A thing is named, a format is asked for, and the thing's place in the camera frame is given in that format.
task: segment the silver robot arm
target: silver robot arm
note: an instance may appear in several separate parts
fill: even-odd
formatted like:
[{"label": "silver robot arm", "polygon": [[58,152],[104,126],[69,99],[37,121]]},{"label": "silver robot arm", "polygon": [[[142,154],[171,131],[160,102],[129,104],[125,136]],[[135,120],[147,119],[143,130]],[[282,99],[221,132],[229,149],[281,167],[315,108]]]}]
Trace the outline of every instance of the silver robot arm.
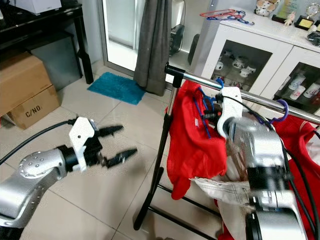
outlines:
[{"label": "silver robot arm", "polygon": [[59,149],[26,156],[0,184],[0,226],[24,228],[46,190],[65,176],[66,162]]},{"label": "silver robot arm", "polygon": [[0,239],[19,239],[46,190],[68,172],[83,172],[97,164],[110,168],[134,155],[136,148],[111,159],[102,156],[98,137],[113,135],[121,129],[121,125],[97,129],[93,121],[78,117],[69,133],[72,147],[62,145],[23,158],[15,173],[0,184]]},{"label": "silver robot arm", "polygon": [[246,216],[246,238],[306,240],[295,194],[289,188],[280,137],[259,122],[242,117],[243,106],[222,96],[241,102],[241,94],[234,87],[220,91],[216,98],[223,99],[223,103],[217,130],[241,148],[245,159],[249,202],[255,207],[255,211]]}]

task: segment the floor tile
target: floor tile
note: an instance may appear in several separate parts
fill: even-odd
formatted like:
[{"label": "floor tile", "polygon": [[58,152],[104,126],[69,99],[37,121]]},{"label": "floor tile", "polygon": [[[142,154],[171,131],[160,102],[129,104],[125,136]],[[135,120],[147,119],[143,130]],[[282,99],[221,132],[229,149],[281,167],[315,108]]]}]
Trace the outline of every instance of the floor tile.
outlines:
[{"label": "floor tile", "polygon": [[166,103],[145,95],[137,106],[121,102],[100,124],[121,123],[121,134],[157,150],[166,107]]},{"label": "floor tile", "polygon": [[27,138],[28,135],[22,129],[11,123],[0,128],[0,158],[3,158]]},{"label": "floor tile", "polygon": [[[0,182],[15,170],[0,166]],[[21,240],[111,240],[115,230],[90,214],[47,191],[31,221],[24,229]]]},{"label": "floor tile", "polygon": [[120,101],[87,90],[85,78],[81,78],[58,92],[61,106],[79,116],[99,122]]},{"label": "floor tile", "polygon": [[131,240],[131,239],[117,231],[115,232],[115,235],[113,236],[112,240]]},{"label": "floor tile", "polygon": [[6,163],[0,166],[0,183],[10,177],[15,170]]},{"label": "floor tile", "polygon": [[[159,237],[163,239],[168,237],[175,240],[203,240],[201,236],[150,211],[148,211],[140,230],[135,231],[133,229],[133,222],[150,189],[152,173],[153,171],[151,170],[143,181],[142,186],[125,214],[118,231],[133,240],[151,240]],[[162,178],[164,178],[164,180],[161,182],[166,185],[169,181],[166,179],[166,173],[164,173]],[[202,204],[207,202],[206,205],[208,205],[208,203],[213,205],[213,200],[199,190],[200,189],[197,186],[192,185],[187,196]],[[160,188],[157,189],[154,195],[152,205],[192,224],[197,229],[213,237],[216,237],[217,233],[221,230],[220,218],[207,213],[198,207],[194,207],[184,200],[173,200],[169,193]]]},{"label": "floor tile", "polygon": [[[56,123],[66,121],[68,119],[73,119],[75,118],[75,116],[76,115],[73,112],[64,109],[63,107],[59,107],[26,130],[22,130],[17,126],[9,123],[8,125],[0,129],[0,157],[3,157],[17,145],[19,145],[32,135],[38,133],[39,131]],[[40,135],[30,143],[25,145],[23,148],[21,148],[6,162],[10,166],[17,168],[22,158],[33,152],[47,151],[61,145],[70,146],[70,129],[71,125],[66,124]]]},{"label": "floor tile", "polygon": [[115,74],[115,75],[118,75],[118,76],[121,76],[121,77],[124,77],[124,78],[128,78],[128,79],[133,79],[132,76],[128,76],[127,74],[123,73],[123,72],[120,72],[120,71],[117,71],[117,70],[114,70],[110,67],[107,67],[107,66],[102,66],[100,67],[97,71],[96,71],[96,74],[101,76],[102,74],[106,73],[106,72],[109,72],[109,73],[112,73],[112,74]]},{"label": "floor tile", "polygon": [[100,141],[102,155],[107,158],[134,147],[137,147],[138,153],[124,164],[110,169],[92,166],[83,173],[70,173],[52,186],[51,190],[116,229],[157,152],[121,134]]},{"label": "floor tile", "polygon": [[169,103],[169,100],[170,100],[171,91],[168,90],[168,89],[164,90],[163,96],[158,96],[158,95],[155,95],[155,94],[152,94],[152,93],[149,93],[149,92],[146,92],[145,94],[146,94],[147,96],[151,97],[151,98],[160,100],[160,101],[168,104],[168,103]]}]

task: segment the cardboard box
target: cardboard box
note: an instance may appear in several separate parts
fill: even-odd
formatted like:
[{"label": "cardboard box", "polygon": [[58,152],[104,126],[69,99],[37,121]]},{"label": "cardboard box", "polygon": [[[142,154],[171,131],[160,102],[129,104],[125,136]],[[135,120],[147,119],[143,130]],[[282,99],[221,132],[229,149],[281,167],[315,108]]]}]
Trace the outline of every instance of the cardboard box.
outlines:
[{"label": "cardboard box", "polygon": [[59,106],[55,87],[50,86],[12,109],[7,117],[18,127],[27,129]]},{"label": "cardboard box", "polygon": [[27,52],[0,62],[0,116],[51,85],[42,61]]}]

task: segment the white cloth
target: white cloth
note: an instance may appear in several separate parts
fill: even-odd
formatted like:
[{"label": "white cloth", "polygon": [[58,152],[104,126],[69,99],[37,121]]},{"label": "white cloth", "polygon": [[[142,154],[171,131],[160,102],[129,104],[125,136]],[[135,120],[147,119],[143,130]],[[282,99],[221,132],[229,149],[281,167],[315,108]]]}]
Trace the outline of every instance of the white cloth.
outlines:
[{"label": "white cloth", "polygon": [[310,158],[320,165],[320,139],[317,135],[314,135],[306,144],[306,150]]},{"label": "white cloth", "polygon": [[218,201],[223,223],[235,240],[246,240],[246,215],[252,212],[249,206],[239,206]]},{"label": "white cloth", "polygon": [[246,206],[249,204],[250,186],[248,181],[219,181],[207,178],[193,178],[207,195],[228,204]]}]

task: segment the black table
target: black table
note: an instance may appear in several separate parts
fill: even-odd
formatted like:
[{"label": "black table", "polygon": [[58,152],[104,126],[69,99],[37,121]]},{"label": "black table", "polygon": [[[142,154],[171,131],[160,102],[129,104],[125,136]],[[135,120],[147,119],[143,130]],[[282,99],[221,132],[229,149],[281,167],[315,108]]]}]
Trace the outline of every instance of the black table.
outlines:
[{"label": "black table", "polygon": [[78,56],[82,59],[86,83],[94,82],[90,57],[85,47],[86,31],[82,4],[77,3],[58,10],[43,12],[40,15],[33,15],[11,5],[2,5],[0,9],[4,17],[4,21],[0,24],[0,49],[1,46],[14,45],[37,33],[54,31],[63,23],[73,21],[79,44]]}]

